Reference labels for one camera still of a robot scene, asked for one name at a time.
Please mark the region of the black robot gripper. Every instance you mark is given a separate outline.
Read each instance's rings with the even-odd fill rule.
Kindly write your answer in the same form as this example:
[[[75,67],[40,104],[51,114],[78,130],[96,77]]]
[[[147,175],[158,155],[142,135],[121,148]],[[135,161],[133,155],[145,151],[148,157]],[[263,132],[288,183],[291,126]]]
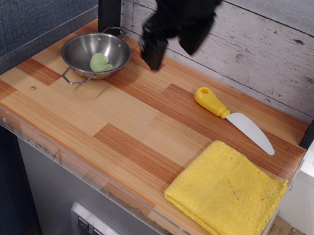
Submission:
[[[156,12],[143,25],[141,57],[160,70],[168,39],[178,37],[188,55],[201,46],[214,24],[221,0],[156,0]]]

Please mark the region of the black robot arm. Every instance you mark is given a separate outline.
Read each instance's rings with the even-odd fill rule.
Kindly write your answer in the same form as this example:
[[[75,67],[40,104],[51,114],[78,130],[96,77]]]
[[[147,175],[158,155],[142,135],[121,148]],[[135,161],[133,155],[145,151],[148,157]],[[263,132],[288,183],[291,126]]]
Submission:
[[[141,57],[152,70],[159,70],[168,40],[178,37],[188,55],[201,46],[215,21],[222,0],[156,0],[157,9],[143,25]]]

